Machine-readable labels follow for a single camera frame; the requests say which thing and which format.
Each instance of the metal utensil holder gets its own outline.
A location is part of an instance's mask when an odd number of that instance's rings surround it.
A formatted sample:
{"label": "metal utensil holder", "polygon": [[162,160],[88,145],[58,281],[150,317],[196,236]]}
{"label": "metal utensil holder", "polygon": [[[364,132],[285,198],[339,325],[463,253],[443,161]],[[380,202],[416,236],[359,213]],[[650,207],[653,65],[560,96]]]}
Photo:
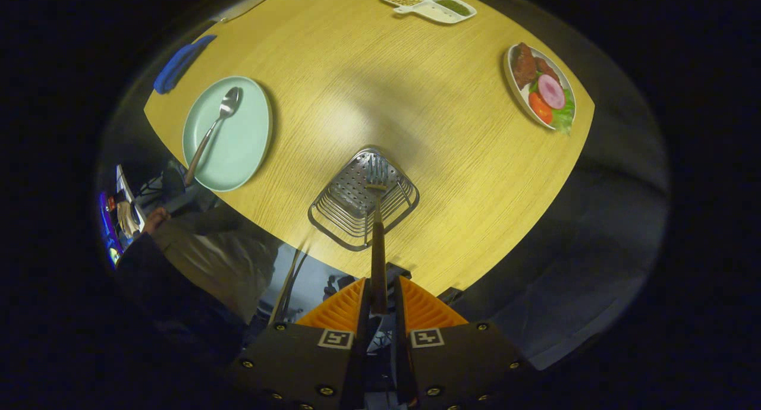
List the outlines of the metal utensil holder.
{"label": "metal utensil holder", "polygon": [[[377,156],[388,162],[386,193],[380,198],[380,210],[375,196],[367,191],[367,164]],[[372,246],[372,226],[375,216],[383,218],[386,234],[418,206],[420,192],[399,168],[373,148],[365,148],[351,158],[310,205],[309,221],[330,236],[341,247],[351,251]],[[335,232],[328,229],[332,225]]]}

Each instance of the spoon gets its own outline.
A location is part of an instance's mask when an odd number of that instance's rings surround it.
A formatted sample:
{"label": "spoon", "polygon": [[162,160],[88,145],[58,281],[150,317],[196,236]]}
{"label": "spoon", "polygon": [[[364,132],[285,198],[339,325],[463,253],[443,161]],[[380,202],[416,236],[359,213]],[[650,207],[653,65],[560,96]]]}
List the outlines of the spoon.
{"label": "spoon", "polygon": [[201,160],[203,149],[209,144],[209,139],[212,136],[214,128],[218,123],[221,123],[221,121],[235,114],[235,111],[240,104],[240,93],[242,93],[242,91],[242,88],[234,87],[233,89],[228,90],[228,93],[225,94],[225,98],[222,99],[222,103],[219,105],[219,117],[214,121],[214,125],[212,125],[212,127],[206,132],[203,140],[201,140],[201,144],[198,145],[198,150],[196,150],[193,160],[190,161],[188,172],[185,173],[185,186],[188,186],[193,182],[193,177],[196,174],[196,166],[198,166],[198,161]]}

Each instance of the hand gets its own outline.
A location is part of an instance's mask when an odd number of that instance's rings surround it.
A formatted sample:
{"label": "hand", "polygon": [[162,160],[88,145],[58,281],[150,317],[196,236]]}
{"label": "hand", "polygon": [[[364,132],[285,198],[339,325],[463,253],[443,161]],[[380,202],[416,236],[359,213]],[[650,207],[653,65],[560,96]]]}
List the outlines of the hand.
{"label": "hand", "polygon": [[157,209],[153,210],[150,215],[147,216],[147,220],[145,220],[145,227],[142,229],[142,231],[152,235],[153,232],[158,229],[158,226],[161,226],[161,223],[164,223],[164,221],[169,220],[170,218],[172,218],[172,216],[166,212],[166,209],[163,207],[158,207]]}

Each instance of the blue cloth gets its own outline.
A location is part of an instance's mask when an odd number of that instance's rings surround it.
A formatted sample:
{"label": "blue cloth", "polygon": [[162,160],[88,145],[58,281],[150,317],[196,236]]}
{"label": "blue cloth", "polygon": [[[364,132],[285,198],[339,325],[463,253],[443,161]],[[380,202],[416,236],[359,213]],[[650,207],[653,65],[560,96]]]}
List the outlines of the blue cloth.
{"label": "blue cloth", "polygon": [[217,36],[209,34],[198,39],[195,43],[182,47],[174,54],[171,60],[163,66],[163,69],[153,83],[153,89],[158,93],[167,93],[174,89],[180,77],[185,74],[190,64],[198,58],[201,51],[216,39]]}

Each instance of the fork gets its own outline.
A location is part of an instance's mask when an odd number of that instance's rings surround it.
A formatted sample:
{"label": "fork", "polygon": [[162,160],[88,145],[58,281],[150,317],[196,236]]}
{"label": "fork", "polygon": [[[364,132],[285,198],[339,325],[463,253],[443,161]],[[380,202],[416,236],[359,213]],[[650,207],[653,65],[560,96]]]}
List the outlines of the fork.
{"label": "fork", "polygon": [[386,296],[386,242],[383,238],[383,212],[381,199],[386,194],[386,180],[388,180],[388,162],[384,158],[370,156],[367,165],[367,190],[375,195],[375,215],[373,215],[373,250],[372,269],[370,280],[372,281],[372,311],[384,314],[388,312],[388,296]]}

